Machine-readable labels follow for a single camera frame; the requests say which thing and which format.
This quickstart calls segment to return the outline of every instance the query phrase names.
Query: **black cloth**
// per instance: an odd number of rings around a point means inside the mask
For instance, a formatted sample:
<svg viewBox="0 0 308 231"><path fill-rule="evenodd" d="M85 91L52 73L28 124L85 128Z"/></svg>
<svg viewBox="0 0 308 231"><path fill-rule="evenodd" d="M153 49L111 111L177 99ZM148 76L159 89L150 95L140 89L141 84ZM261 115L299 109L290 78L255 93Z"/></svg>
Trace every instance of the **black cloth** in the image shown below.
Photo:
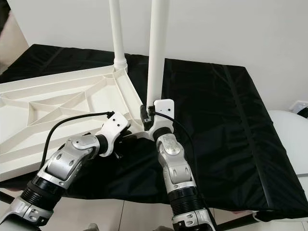
<svg viewBox="0 0 308 231"><path fill-rule="evenodd" d="M33 45L0 82L111 65L113 58L107 51ZM146 103L148 57L126 54L126 59L128 76ZM174 100L175 118L192 136L200 189L210 207L308 217L304 191L244 67L166 59L162 97ZM188 139L174 126L193 167ZM122 150L120 160L112 155L88 164L66 196L168 203L154 143L139 139ZM0 187L23 188L34 174Z"/></svg>
<svg viewBox="0 0 308 231"><path fill-rule="evenodd" d="M6 0L0 0L0 34L9 17L10 6Z"/></svg>

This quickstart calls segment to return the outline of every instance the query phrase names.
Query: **black cable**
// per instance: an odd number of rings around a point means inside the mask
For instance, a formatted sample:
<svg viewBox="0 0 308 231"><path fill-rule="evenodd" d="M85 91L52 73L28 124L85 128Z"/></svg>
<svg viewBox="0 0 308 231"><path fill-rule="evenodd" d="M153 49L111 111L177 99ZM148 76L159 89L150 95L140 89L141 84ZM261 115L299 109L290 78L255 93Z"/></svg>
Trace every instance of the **black cable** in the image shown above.
<svg viewBox="0 0 308 231"><path fill-rule="evenodd" d="M112 116L113 114L114 114L114 112L101 112L101 113L84 114L84 115L79 115L79 116L77 115L77 116L73 116L73 117L64 119L64 120L60 121L59 123L57 123L55 126L53 126L52 129L50 130L50 132L47 136L46 142L45 142L42 161L40 163L39 170L45 164L47 151L48 151L48 145L49 145L52 133L56 130L57 127L59 127L61 124L65 123L67 121L71 121L71 120L74 120L74 119L80 119L80 118L91 117L91 116L102 116L102 115Z"/></svg>

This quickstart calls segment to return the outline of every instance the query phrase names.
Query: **floor tile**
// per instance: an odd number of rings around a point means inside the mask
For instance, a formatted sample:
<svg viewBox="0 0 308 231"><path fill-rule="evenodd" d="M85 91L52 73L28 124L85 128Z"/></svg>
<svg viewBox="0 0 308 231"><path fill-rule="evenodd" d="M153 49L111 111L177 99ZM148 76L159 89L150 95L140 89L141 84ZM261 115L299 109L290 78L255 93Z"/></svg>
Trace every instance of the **floor tile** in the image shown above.
<svg viewBox="0 0 308 231"><path fill-rule="evenodd" d="M125 201L120 231L153 231L158 226L172 228L170 205Z"/></svg>
<svg viewBox="0 0 308 231"><path fill-rule="evenodd" d="M305 221L305 222L302 222L303 223L303 227L305 229L305 231L308 231L308 222Z"/></svg>
<svg viewBox="0 0 308 231"><path fill-rule="evenodd" d="M214 209L215 220L221 224L233 219L237 219L251 214L251 211L245 211L240 214L234 214L230 211ZM260 222L248 226L239 227L230 231L305 231L301 222Z"/></svg>
<svg viewBox="0 0 308 231"><path fill-rule="evenodd" d="M210 211L211 211L213 217L215 217L214 209L213 209L213 208L210 208Z"/></svg>
<svg viewBox="0 0 308 231"><path fill-rule="evenodd" d="M22 191L13 192L13 191L9 191L7 189L0 189L0 191L8 194L10 196L13 196L13 197L17 197L17 196L21 195L21 193L22 193ZM6 211L6 209L9 206L10 206L9 204L0 201L0 217L2 217L3 213Z"/></svg>
<svg viewBox="0 0 308 231"><path fill-rule="evenodd" d="M305 231L301 222L260 222L229 231Z"/></svg>
<svg viewBox="0 0 308 231"><path fill-rule="evenodd" d="M227 222L227 221L230 221L230 220L241 218L241 217L244 217L244 216L249 215L251 213L252 213L251 211L244 211L242 213L235 214L235 213L230 212L230 211L214 208L215 221L216 221L217 224L221 224L221 223L224 223L224 222Z"/></svg>
<svg viewBox="0 0 308 231"><path fill-rule="evenodd" d="M0 202L0 216L9 207ZM123 201L62 198L42 231L81 231L96 223L100 231L118 231Z"/></svg>

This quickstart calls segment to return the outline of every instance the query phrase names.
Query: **wall socket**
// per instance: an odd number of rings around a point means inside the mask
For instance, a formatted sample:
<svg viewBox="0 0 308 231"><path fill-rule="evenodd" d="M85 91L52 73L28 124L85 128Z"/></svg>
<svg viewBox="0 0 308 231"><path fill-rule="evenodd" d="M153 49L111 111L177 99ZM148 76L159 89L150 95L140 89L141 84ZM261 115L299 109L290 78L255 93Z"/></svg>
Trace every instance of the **wall socket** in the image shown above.
<svg viewBox="0 0 308 231"><path fill-rule="evenodd" d="M289 110L292 111L293 113L297 114L299 111L301 111L305 107L308 107L308 102L298 100L294 104L292 104L292 106L289 108Z"/></svg>

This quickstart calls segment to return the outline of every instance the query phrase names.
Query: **white pole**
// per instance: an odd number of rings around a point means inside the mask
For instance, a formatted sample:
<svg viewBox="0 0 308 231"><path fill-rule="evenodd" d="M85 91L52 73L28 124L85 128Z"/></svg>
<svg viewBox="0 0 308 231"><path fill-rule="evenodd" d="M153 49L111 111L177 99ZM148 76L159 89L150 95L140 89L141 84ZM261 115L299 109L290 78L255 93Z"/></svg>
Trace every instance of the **white pole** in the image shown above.
<svg viewBox="0 0 308 231"><path fill-rule="evenodd" d="M162 95L169 0L152 0L147 108Z"/></svg>
<svg viewBox="0 0 308 231"><path fill-rule="evenodd" d="M109 0L109 8L115 50L114 67L116 70L126 69L127 71L127 62L124 56L119 0Z"/></svg>

